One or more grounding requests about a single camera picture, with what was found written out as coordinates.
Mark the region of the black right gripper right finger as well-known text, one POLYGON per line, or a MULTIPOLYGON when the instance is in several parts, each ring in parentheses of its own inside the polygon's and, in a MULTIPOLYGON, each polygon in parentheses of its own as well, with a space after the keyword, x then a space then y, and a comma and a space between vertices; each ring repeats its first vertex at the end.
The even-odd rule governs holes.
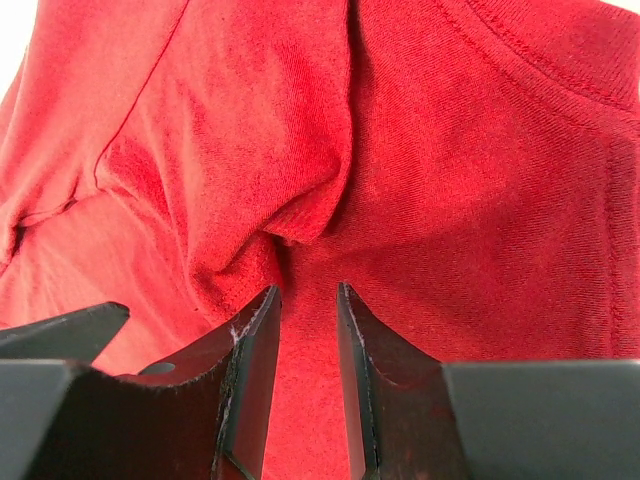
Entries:
POLYGON ((355 479, 635 479, 635 360, 442 363, 337 293, 355 479))

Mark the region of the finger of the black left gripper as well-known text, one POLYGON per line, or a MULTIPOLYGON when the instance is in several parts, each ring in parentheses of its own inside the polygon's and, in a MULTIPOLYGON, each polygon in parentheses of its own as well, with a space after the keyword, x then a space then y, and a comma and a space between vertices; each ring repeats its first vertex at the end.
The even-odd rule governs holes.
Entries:
POLYGON ((106 302, 1 331, 2 360, 94 361, 130 318, 128 307, 106 302))

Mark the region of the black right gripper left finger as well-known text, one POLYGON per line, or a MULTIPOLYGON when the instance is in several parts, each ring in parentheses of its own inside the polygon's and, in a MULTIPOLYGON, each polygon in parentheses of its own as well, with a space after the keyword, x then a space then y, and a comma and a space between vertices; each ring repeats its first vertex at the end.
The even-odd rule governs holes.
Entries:
POLYGON ((136 374, 94 361, 1 359, 5 479, 257 479, 281 299, 238 314, 136 374))

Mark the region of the red t shirt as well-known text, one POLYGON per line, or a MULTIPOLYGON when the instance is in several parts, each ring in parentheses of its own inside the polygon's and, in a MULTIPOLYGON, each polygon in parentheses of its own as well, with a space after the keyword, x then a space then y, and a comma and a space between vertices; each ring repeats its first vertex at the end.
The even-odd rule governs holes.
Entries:
POLYGON ((344 479, 335 294, 441 361, 639 354, 639 18, 600 1, 42 1, 1 324, 139 370, 283 296, 264 475, 344 479))

